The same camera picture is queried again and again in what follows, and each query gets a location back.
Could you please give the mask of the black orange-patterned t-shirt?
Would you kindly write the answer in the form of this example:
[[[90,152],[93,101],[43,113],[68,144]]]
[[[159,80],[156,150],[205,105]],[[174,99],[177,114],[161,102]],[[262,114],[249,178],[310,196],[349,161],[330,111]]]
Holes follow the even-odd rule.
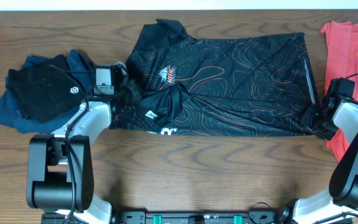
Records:
[[[141,100],[112,127],[184,136],[307,136],[318,103],[302,32],[199,39],[178,21],[143,26],[126,60]]]

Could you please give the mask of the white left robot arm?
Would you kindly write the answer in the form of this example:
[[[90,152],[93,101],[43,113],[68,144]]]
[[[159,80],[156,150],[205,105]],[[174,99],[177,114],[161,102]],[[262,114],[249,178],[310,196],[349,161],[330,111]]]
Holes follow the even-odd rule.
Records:
[[[72,88],[79,110],[50,134],[29,143],[26,200],[42,223],[119,223],[112,204],[94,192],[91,146],[122,108],[141,99],[122,62],[97,65],[95,85]]]

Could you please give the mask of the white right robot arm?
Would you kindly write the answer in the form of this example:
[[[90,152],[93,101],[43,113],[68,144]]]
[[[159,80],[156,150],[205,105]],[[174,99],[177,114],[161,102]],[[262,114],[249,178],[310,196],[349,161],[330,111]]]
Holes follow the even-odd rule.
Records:
[[[282,223],[344,223],[358,218],[358,101],[340,97],[332,118],[350,145],[335,168],[329,187],[295,201]]]

